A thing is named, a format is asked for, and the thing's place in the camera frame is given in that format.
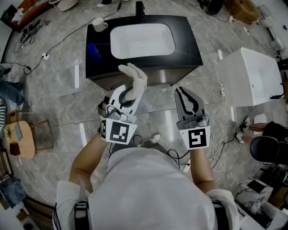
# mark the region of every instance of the power strip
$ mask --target power strip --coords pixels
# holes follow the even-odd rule
[[[49,54],[43,53],[43,54],[42,54],[42,57],[43,57],[46,61],[48,61],[48,60],[50,59],[50,55],[49,55]]]
[[[190,170],[190,159],[188,160],[187,164],[189,164],[189,165],[185,165],[185,167],[183,169],[183,172],[185,172],[185,173],[189,172],[189,170]]]

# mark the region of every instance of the hand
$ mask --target hand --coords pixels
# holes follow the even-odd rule
[[[133,89],[126,93],[125,100],[131,101],[135,100],[140,94],[142,94],[147,88],[147,75],[134,66],[131,63],[125,65],[119,65],[118,68],[121,72],[125,73],[127,76],[133,78]]]

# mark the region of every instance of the jeans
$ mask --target jeans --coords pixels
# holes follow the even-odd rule
[[[20,106],[24,98],[20,94],[21,90],[23,89],[23,83],[22,82],[8,82],[3,81],[0,84],[0,98],[3,99],[3,103],[5,103],[5,99],[9,99],[17,104],[17,106]]]

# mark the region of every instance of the shoe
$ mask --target shoe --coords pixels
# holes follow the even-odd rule
[[[159,142],[160,138],[161,138],[161,134],[160,134],[160,133],[155,133],[155,134],[153,134],[153,135],[151,136],[150,141],[151,141],[153,144],[155,144],[155,143]]]
[[[240,129],[242,132],[245,132],[249,129],[249,126],[251,125],[250,123],[250,117],[246,117],[242,123],[242,125],[240,125]]]
[[[21,111],[22,111],[23,107],[24,107],[24,101],[22,102],[22,104],[21,104],[21,105],[19,105],[19,112],[21,112]]]
[[[96,6],[97,6],[97,8],[103,8],[103,7],[111,6],[111,5],[112,5],[112,3],[105,5],[105,4],[102,4],[102,2],[101,2],[101,3],[97,4]]]
[[[235,133],[235,138],[237,139],[237,141],[240,143],[240,144],[244,144],[245,142],[242,141],[242,137],[243,136],[243,133]]]

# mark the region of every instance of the white cup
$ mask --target white cup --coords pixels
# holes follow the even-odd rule
[[[96,32],[102,32],[108,27],[108,24],[104,22],[103,18],[96,18],[92,21],[92,25]]]

